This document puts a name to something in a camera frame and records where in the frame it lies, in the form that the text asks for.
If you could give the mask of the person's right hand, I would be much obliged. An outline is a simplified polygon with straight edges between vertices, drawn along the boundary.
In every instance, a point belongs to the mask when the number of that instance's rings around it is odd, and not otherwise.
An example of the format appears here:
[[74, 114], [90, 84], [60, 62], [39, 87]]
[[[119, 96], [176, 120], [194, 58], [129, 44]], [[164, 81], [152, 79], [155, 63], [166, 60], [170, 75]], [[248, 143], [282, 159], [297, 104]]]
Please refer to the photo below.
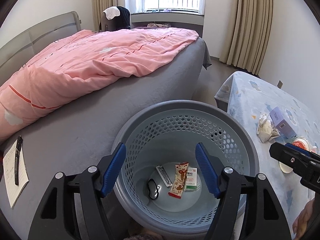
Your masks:
[[312, 199], [305, 205], [304, 209], [301, 211], [301, 213], [295, 219], [292, 225], [292, 230], [293, 230], [293, 233], [295, 234], [295, 239], [300, 239], [306, 232], [308, 222], [313, 212], [314, 200], [315, 199]]

